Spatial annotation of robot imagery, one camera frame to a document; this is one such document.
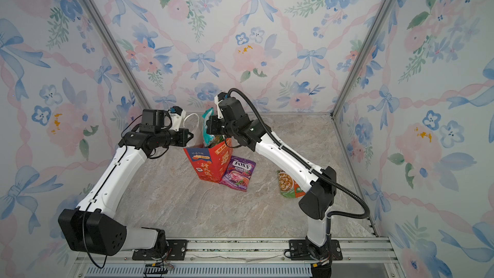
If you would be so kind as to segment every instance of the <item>black joint motor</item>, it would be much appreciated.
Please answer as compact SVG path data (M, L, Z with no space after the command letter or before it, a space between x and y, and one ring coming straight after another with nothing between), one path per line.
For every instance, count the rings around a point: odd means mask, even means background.
M337 181L337 173L330 166L322 173L332 181ZM334 203L336 193L336 187L319 178L316 182L312 182L312 187L298 202L298 206L312 219L325 219L325 212Z

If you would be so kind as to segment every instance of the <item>purple candy bag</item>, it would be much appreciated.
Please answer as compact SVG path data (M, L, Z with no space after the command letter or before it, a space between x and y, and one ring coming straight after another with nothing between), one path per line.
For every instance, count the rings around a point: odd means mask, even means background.
M255 162L232 156L223 178L219 182L235 190L247 191Z

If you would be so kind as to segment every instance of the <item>noodle bag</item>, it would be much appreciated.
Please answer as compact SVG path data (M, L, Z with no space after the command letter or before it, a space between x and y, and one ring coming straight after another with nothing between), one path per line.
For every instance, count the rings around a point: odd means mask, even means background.
M283 170L278 170L278 181L280 183L281 195L284 197L299 197L305 195L305 192L300 186Z

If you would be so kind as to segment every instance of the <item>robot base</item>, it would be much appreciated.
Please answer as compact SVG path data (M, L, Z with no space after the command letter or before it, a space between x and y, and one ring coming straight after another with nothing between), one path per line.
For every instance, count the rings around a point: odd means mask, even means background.
M290 246L290 250L288 251L290 252L290 258L292 260L314 261L314 258L310 255L306 239L291 239L288 241L288 244ZM330 245L329 251L331 252L331 260L343 260L339 242L336 239L331 239Z
M134 251L134 261L160 261L166 258L168 261L183 261L187 251L186 239L166 239L164 230L146 228L158 232L156 244L152 249L139 249Z

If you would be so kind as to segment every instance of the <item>black cable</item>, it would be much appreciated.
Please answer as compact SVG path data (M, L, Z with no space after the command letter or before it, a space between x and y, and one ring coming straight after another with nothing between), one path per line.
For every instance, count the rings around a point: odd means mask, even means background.
M164 151L162 154L160 154L160 155L159 155L159 156L157 156L157 157L153 157L153 156L151 156L151 157L149 157L149 159L158 159L158 158L161 158L161 156L163 156L163 155L164 155L164 154L165 154L165 153L166 153L169 149L170 149L170 147L167 147L167 148L166 148L166 151Z
M238 147L241 147L241 145L237 145L237 146L233 146L233 147L228 146L228 144L226 143L226 136L223 136L223 138L225 138L225 145L226 145L226 147L230 147L230 148L233 148L233 149L238 148Z
M120 133L120 136L122 137L122 140L123 140L123 142L124 142L123 144L125 145L125 151L123 152L124 154L123 154L122 156L120 156L120 158L119 158L119 161L118 161L118 162L120 162L120 160L121 160L121 159L125 156L125 154L127 153L127 144L126 144L125 139L124 139L124 137L123 137L123 136L124 136L124 132L127 130L127 128L128 128L128 127L130 127L130 126L134 123L134 121L138 120L138 119L139 119L139 117L141 117L141 116L142 116L142 114L141 114L141 115L139 115L138 117L136 117L136 119L134 119L134 120L133 120L133 121L132 121L132 122L131 122L128 126L126 126L126 127L125 127L125 129L123 129L123 130L122 130L122 132ZM87 245L86 245L86 236L85 236L85 232L84 232L84 228L86 227L86 221L84 221L84 220L85 220L85 218L86 218L86 213L87 213L87 210L90 208L90 206L91 206L91 204L92 204L91 200L94 200L94 198L96 198L96 196L97 196L97 195L98 195L98 193L100 192L101 188L103 188L103 186L105 186L106 181L108 180L108 178L110 178L110 175L112 175L113 170L115 170L115 168L116 168L116 167L117 167L117 165L116 165L116 164L114 164L114 165L113 165L112 170L108 173L108 176L105 178L105 181L103 182L103 184L99 187L98 191L96 191L96 193L94 194L94 196L92 197L92 199L90 199L90 203L89 203L89 205L86 207L86 210L85 210L85 211L84 211L84 213L83 213L83 243L84 243L84 249L86 249L86 253L87 253L87 255L90 257L91 262L93 262L93 264L94 264L97 268L99 268L99 269L102 269L102 268L104 268L104 267L105 267L105 264L106 264L106 258L108 258L108 255L107 255L107 256L105 256L105 261L103 262L103 265L102 265L102 266L99 266L99 265L98 265L98 264L97 264L97 263L93 260L93 258L91 257L91 254L90 254L89 250L87 249Z
M285 250L285 252L283 253L283 255L285 256L285 258L291 259L291 257L287 256L287 252L290 252L290 251L289 250ZM308 256L310 256L309 253L304 253L304 254L299 254L299 255L297 255L295 257L301 258L301 257L308 257Z
M91 262L99 269L102 269L105 267L106 265L106 258L108 258L108 256L105 256L105 261L103 262L103 265L102 266L99 266L94 260L93 258L91 257L91 254L90 252L87 250L87 246L86 246L86 236L85 236L85 233L84 233L84 226L85 226L85 223L84 223L84 220L86 218L86 213L87 213L87 210L90 208L91 206L91 203L87 206L85 212L83 213L83 243L84 243L84 248L86 249L86 253L87 255L90 257L91 259Z
M292 157L294 157L306 169L310 170L311 173L313 173L314 175L316 175L322 181L324 181L324 182L326 182L326 183L328 183L328 184L330 184L332 186L335 186L336 188L340 189L341 191L343 191L344 193L346 193L347 195L349 195L352 199L354 199L355 201L357 201L360 204L360 206L364 209L364 213L363 214L353 214L353 213L347 213L347 212L342 212L342 211L330 211L326 215L326 217L328 219L331 216L344 216L344 217L349 217L349 218L354 218L354 219L366 219L369 216L369 214L371 213L371 211L369 210L369 207L367 206L367 204L365 203L364 200L362 200L358 195L356 195L355 193L353 193L352 191L350 191L348 188L343 187L342 185L340 185L337 182L333 181L331 178L329 178L327 176L323 176L318 171L312 169L312 166L310 164L308 164L302 157L300 157L298 154L296 154L295 152L293 152L292 150L290 150L286 146L282 145L282 143L277 138L275 138L275 136L268 129L268 126L264 123L264 121L262 120L261 115L259 114L259 112L255 108L254 104L250 101L250 99L247 96L245 96L245 94L242 91L240 91L239 89L237 89L237 88L231 88L228 91L228 97L231 97L231 93L232 92L236 92L237 94L239 94L242 97L242 99L245 100L245 102L247 102L247 104L252 109L252 111L254 112L255 116L257 117L257 119L261 123L262 127L264 128L264 130L268 134L268 136L273 140L273 142L277 146L280 146L282 150L286 151L288 154L290 154Z

